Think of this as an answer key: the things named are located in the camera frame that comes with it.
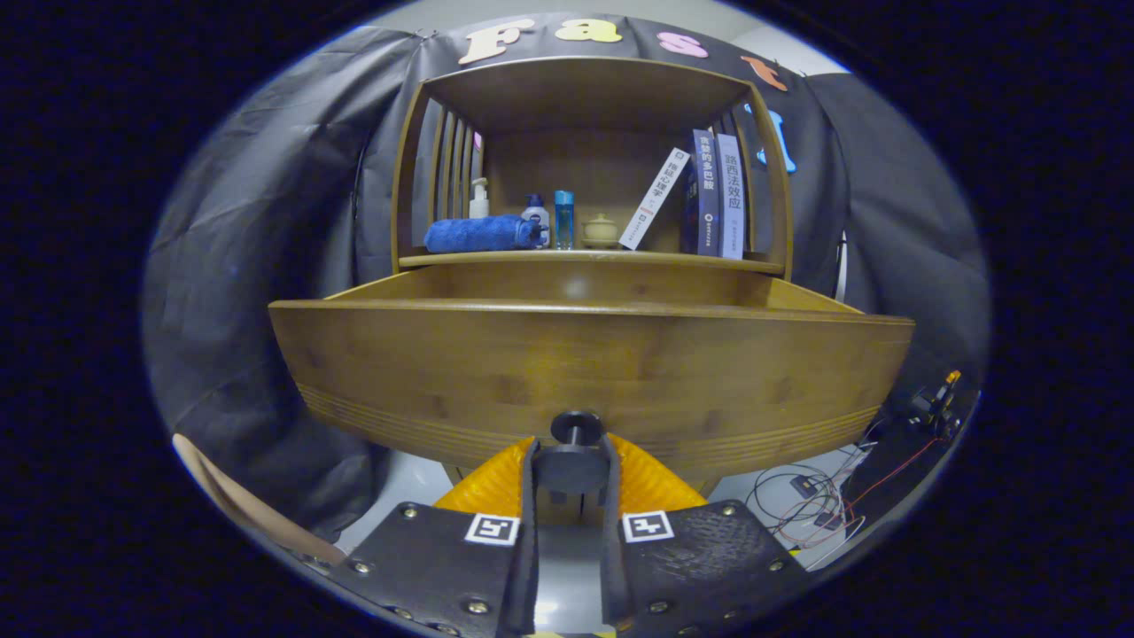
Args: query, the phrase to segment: book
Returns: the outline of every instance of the book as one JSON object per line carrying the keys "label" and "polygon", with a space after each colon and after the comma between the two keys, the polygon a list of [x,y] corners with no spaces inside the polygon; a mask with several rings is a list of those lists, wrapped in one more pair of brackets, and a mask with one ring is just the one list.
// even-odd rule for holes
{"label": "book", "polygon": [[720,255],[744,258],[744,177],[735,135],[717,135],[720,159]]}
{"label": "book", "polygon": [[720,180],[712,133],[695,128],[685,185],[682,252],[720,256]]}
{"label": "book", "polygon": [[646,229],[650,228],[650,222],[658,214],[658,209],[666,201],[666,196],[669,195],[669,190],[679,179],[682,170],[688,161],[689,153],[680,148],[674,148],[669,152],[666,163],[661,164],[658,176],[653,178],[653,184],[646,189],[645,196],[642,197],[642,203],[638,204],[637,210],[634,211],[634,216],[631,218],[623,230],[623,236],[618,239],[619,244],[631,249],[637,249],[638,243],[645,236]]}

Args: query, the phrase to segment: rolled towel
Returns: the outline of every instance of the rolled towel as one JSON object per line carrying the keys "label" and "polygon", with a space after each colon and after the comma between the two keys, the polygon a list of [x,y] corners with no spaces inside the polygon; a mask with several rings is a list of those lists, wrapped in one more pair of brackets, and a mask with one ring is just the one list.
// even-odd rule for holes
{"label": "rolled towel", "polygon": [[433,253],[526,249],[540,243],[540,222],[518,214],[441,219],[425,231],[425,247]]}

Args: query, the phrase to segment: yellow robot part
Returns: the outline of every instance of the yellow robot part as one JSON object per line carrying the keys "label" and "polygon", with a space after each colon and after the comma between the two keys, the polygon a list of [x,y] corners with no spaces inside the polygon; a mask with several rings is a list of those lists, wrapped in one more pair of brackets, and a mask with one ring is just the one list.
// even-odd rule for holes
{"label": "yellow robot part", "polygon": [[625,439],[608,434],[621,460],[618,516],[663,510],[685,510],[709,502],[661,461]]}
{"label": "yellow robot part", "polygon": [[[649,452],[621,437],[608,436],[621,461],[619,517],[658,510],[671,512],[709,503]],[[524,456],[532,439],[516,442],[482,463],[433,507],[469,514],[518,518]]]}
{"label": "yellow robot part", "polygon": [[468,514],[519,518],[524,456],[533,439],[518,441],[481,463],[433,507]]}

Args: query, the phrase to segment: red wire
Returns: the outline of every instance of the red wire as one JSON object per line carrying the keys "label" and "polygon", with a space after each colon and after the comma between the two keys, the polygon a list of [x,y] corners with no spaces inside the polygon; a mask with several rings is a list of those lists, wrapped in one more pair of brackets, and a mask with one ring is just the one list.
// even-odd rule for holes
{"label": "red wire", "polygon": [[[824,541],[827,541],[828,538],[831,538],[831,537],[832,537],[832,536],[835,536],[836,534],[838,534],[838,533],[843,531],[844,529],[846,529],[846,528],[850,527],[852,525],[854,525],[854,522],[858,520],[858,517],[855,517],[855,516],[854,516],[854,510],[852,510],[852,508],[854,508],[854,505],[855,505],[856,503],[858,503],[860,501],[862,501],[862,499],[863,499],[864,496],[866,496],[868,494],[870,494],[870,492],[871,492],[872,490],[874,490],[875,487],[878,487],[878,486],[882,485],[883,483],[886,483],[886,482],[890,480],[891,478],[894,478],[894,475],[897,475],[897,474],[898,474],[898,473],[900,473],[902,470],[906,469],[906,467],[908,467],[908,466],[909,466],[909,463],[913,463],[914,461],[916,461],[916,460],[917,460],[917,458],[919,458],[919,457],[921,457],[922,454],[924,454],[924,453],[925,453],[925,451],[926,451],[926,450],[929,450],[931,445],[933,445],[934,443],[937,443],[937,442],[939,442],[939,441],[945,441],[945,440],[943,440],[943,439],[934,439],[934,440],[930,441],[929,443],[926,443],[926,444],[925,444],[925,448],[922,448],[921,450],[919,450],[919,451],[917,451],[917,453],[916,453],[916,454],[914,454],[913,457],[911,457],[909,459],[907,459],[905,463],[902,463],[900,466],[898,466],[897,468],[895,468],[895,470],[894,470],[892,473],[890,473],[890,474],[886,475],[886,477],[885,477],[885,478],[882,478],[881,480],[879,480],[879,482],[878,482],[878,483],[875,483],[874,485],[872,485],[872,486],[868,487],[868,488],[866,488],[866,492],[863,492],[862,494],[860,494],[860,495],[858,495],[858,497],[857,497],[857,499],[855,499],[854,501],[852,501],[852,502],[850,502],[850,503],[849,503],[848,505],[844,507],[844,511],[845,511],[846,513],[850,514],[850,520],[847,520],[846,522],[844,522],[844,524],[843,524],[843,525],[841,525],[841,526],[840,526],[840,527],[839,527],[838,529],[836,529],[835,531],[832,531],[832,533],[831,533],[830,535],[828,535],[828,536],[823,537],[823,539],[822,539],[822,541],[819,541],[819,542],[816,542],[816,543],[815,543],[814,545],[819,545],[819,544],[823,543],[823,542],[824,542]],[[801,505],[802,505],[803,508],[806,508],[809,503],[811,503],[812,501],[815,501],[816,499],[820,499],[820,496],[819,496],[819,495],[816,495],[816,496],[812,496],[811,499],[809,499],[809,500],[806,500],[806,501],[804,501],[804,502],[802,502],[802,503],[798,503],[798,504],[796,504],[796,505],[793,505],[793,507],[792,507],[792,508],[790,508],[790,509],[789,509],[788,511],[790,511],[790,510],[792,510],[792,509],[794,509],[794,508],[798,508],[798,507],[801,507]],[[828,511],[828,510],[827,510],[827,504],[826,504],[826,502],[824,502],[824,504],[823,504],[823,505],[821,505],[821,507],[820,507],[820,512],[816,512],[816,513],[821,513],[821,512],[826,512],[826,513],[830,513],[830,514],[835,514],[835,511],[833,511],[833,510],[831,510],[831,511]],[[787,516],[786,513],[785,513],[785,514],[784,514],[782,517],[780,517],[780,520],[779,520],[779,524],[780,524],[780,529],[778,530],[778,533],[779,533],[779,535],[780,535],[780,536],[782,536],[784,538],[786,538],[786,539],[788,539],[788,541],[790,541],[790,542],[793,542],[793,543],[798,543],[798,544],[801,545],[801,547],[802,547],[802,546],[803,546],[804,544],[809,543],[809,542],[810,542],[810,541],[811,541],[811,539],[812,539],[812,538],[813,538],[813,537],[814,537],[814,536],[815,536],[816,534],[819,534],[819,530],[816,529],[815,531],[811,533],[811,536],[809,536],[807,538],[805,538],[805,539],[803,539],[803,541],[801,541],[801,539],[798,539],[798,538],[792,538],[790,536],[788,536],[787,534],[785,534],[785,533],[784,533],[784,525],[786,524],[786,521],[787,521],[788,519],[792,519],[792,518],[795,518],[796,516],[798,516],[798,512],[797,512],[796,514],[792,516],[792,517],[788,517],[788,516]]]}
{"label": "red wire", "polygon": [[862,501],[863,496],[866,496],[868,494],[870,494],[871,490],[874,490],[875,487],[878,487],[878,486],[882,485],[883,483],[886,483],[886,482],[890,480],[891,478],[894,478],[894,475],[896,475],[896,474],[900,473],[902,470],[906,469],[906,466],[908,466],[909,463],[913,463],[919,457],[921,457],[922,454],[925,453],[926,450],[929,450],[930,445],[933,445],[934,443],[937,443],[939,441],[945,441],[945,440],[943,439],[934,439],[934,440],[930,441],[929,443],[925,444],[925,448],[922,448],[920,451],[917,451],[917,453],[914,454],[913,457],[911,457],[908,461],[906,461],[905,463],[902,463],[900,466],[897,467],[896,470],[894,470],[892,473],[886,475],[886,478],[883,478],[882,480],[880,480],[880,482],[875,483],[874,485],[868,487],[866,492],[863,492],[862,494],[860,494],[857,499],[855,499],[854,501],[852,501],[845,508],[846,511],[849,512],[852,516],[854,516],[854,510],[852,510],[852,508],[854,508],[856,503],[858,503],[860,501]]}

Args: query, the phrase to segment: bolt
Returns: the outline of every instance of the bolt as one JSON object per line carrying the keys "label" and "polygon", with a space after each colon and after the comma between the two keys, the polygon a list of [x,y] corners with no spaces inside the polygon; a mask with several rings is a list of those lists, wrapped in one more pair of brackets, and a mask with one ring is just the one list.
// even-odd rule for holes
{"label": "bolt", "polygon": [[465,603],[465,611],[471,614],[486,614],[489,613],[489,604],[484,601],[469,601]]}

